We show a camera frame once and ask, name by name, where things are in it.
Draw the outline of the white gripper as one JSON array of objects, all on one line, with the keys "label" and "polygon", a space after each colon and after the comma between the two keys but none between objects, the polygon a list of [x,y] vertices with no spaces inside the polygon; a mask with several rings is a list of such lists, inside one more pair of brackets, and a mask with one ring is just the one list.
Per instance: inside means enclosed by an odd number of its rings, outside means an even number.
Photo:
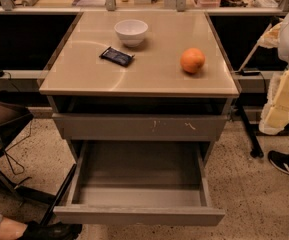
[{"label": "white gripper", "polygon": [[[261,35],[257,44],[272,49],[278,47],[278,57],[289,64],[289,13]],[[261,112],[259,130],[267,135],[276,135],[289,123],[289,68],[274,73],[268,88],[267,102]]]}]

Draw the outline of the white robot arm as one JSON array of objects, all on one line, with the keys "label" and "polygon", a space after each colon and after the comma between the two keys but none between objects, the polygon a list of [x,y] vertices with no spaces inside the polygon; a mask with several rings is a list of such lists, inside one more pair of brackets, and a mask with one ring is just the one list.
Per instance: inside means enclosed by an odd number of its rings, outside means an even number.
[{"label": "white robot arm", "polygon": [[267,103],[261,112],[259,130],[276,135],[289,124],[289,13],[271,30],[264,33],[257,44],[264,48],[276,48],[278,58],[287,63],[282,73],[274,73],[267,93]]}]

